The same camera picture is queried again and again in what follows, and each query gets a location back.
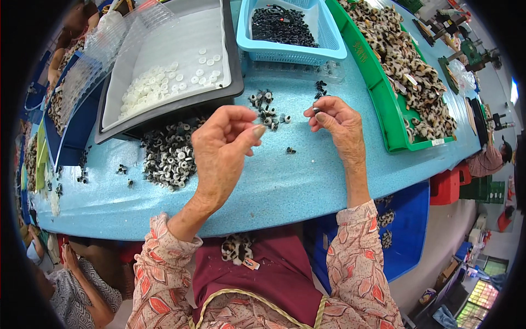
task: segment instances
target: gray patterned shirt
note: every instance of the gray patterned shirt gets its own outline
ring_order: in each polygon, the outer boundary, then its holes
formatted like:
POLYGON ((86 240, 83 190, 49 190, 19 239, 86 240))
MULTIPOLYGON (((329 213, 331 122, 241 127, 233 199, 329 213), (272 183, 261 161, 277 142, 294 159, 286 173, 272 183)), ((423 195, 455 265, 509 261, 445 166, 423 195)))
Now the gray patterned shirt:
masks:
MULTIPOLYGON (((84 273, 88 281, 100 292, 112 308, 113 313, 117 313, 123 297, 120 292, 110 287, 104 282, 87 259, 80 258, 78 267, 84 273)), ((58 318, 64 323, 66 328, 95 328, 92 315, 86 305, 92 306, 89 297, 82 289, 80 283, 70 270, 60 270, 52 272, 46 276, 47 279, 56 286, 55 293, 49 300, 58 318)))

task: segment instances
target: pink patterned sleeve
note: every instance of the pink patterned sleeve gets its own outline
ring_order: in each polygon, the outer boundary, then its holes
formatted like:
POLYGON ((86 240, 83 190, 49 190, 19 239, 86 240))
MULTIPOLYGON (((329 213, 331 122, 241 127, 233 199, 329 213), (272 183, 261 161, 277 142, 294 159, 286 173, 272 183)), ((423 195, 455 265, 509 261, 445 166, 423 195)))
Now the pink patterned sleeve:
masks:
POLYGON ((126 328, 188 327, 191 306, 185 299, 190 273, 184 268, 203 241, 179 241, 168 231, 166 213, 150 218, 143 251, 135 255, 133 309, 126 328))
POLYGON ((351 306, 372 328, 403 328, 383 274, 373 200, 336 215, 338 235, 327 250, 331 297, 351 306))

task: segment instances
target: blue plastic basket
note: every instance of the blue plastic basket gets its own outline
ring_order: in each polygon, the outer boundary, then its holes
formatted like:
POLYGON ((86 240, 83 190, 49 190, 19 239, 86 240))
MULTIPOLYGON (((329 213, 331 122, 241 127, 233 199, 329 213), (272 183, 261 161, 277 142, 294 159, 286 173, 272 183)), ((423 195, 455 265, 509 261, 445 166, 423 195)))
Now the blue plastic basket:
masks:
MULTIPOLYGON (((394 221, 380 229, 380 236, 390 230, 393 233, 392 246, 383 250, 383 273, 387 282, 391 282, 415 268, 420 262, 426 240, 426 228, 429 216, 429 182, 424 181, 409 186, 394 194, 387 208, 378 206, 379 215, 387 210, 395 212, 394 221)), ((327 274, 327 250, 338 233, 336 214, 314 218, 304 222, 304 247, 310 259, 312 271, 330 294, 331 287, 327 274)))
POLYGON ((329 60, 341 61, 347 57, 347 49, 338 26, 323 0, 277 0, 271 2, 271 4, 283 5, 285 8, 287 8, 287 4, 291 4, 304 11, 317 6, 318 36, 316 42, 319 44, 319 48, 251 40, 249 24, 251 24, 253 10, 254 8, 262 8, 267 4, 269 2, 265 0, 243 0, 241 4, 237 26, 237 45, 249 53, 251 60, 319 66, 329 60))

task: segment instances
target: maroon apron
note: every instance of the maroon apron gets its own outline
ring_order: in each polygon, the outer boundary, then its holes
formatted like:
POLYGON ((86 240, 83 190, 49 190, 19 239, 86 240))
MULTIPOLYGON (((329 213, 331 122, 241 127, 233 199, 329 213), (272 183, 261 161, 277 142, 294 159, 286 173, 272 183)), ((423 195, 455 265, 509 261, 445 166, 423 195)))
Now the maroon apron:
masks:
POLYGON ((252 292, 272 302, 300 323, 314 326, 323 294, 314 287, 305 250, 290 226, 254 232, 250 247, 258 270, 221 259, 225 238, 203 239, 196 252, 192 285, 197 325, 207 298, 221 289, 252 292))

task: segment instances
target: blue plastic container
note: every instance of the blue plastic container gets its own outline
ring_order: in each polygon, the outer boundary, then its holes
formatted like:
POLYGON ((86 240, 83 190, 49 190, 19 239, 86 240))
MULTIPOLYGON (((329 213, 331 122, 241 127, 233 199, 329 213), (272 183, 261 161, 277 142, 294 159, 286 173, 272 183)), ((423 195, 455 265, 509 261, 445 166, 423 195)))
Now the blue plastic container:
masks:
MULTIPOLYGON (((378 214, 381 215, 389 209, 395 212, 394 221, 379 232, 380 236, 386 230, 393 233, 392 246, 383 250, 383 273, 387 282, 401 277, 420 262, 429 216, 429 182, 420 182, 396 192, 387 208, 383 205, 378 206, 378 214)), ((326 247, 337 233, 336 214, 304 222, 304 247, 312 271, 329 294, 331 288, 327 274, 326 247)))
POLYGON ((239 48, 247 51, 250 59, 253 61, 319 66, 329 60, 341 61, 347 57, 347 49, 341 38, 338 26, 323 0, 277 0, 271 3, 264 0, 243 0, 239 13, 236 40, 239 48), (254 8, 263 8, 267 4, 282 5, 285 9, 289 9, 290 6, 287 6, 287 4, 291 4, 301 8, 306 13, 306 17, 309 15, 308 11, 311 11, 312 15, 318 15, 318 30, 315 41, 319 44, 319 48, 251 40, 249 28, 250 24, 252 24, 254 8))
MULTIPOLYGON (((55 88, 60 85, 68 70, 82 55, 83 54, 78 51, 75 52, 68 64, 64 67, 55 88)), ((89 135, 97 119, 101 92, 102 84, 99 84, 93 88, 82 104, 72 111, 62 136, 58 134, 55 124, 48 114, 51 101, 47 104, 44 112, 44 131, 46 133, 49 159, 55 172, 59 166, 78 166, 82 152, 86 147, 89 135)))

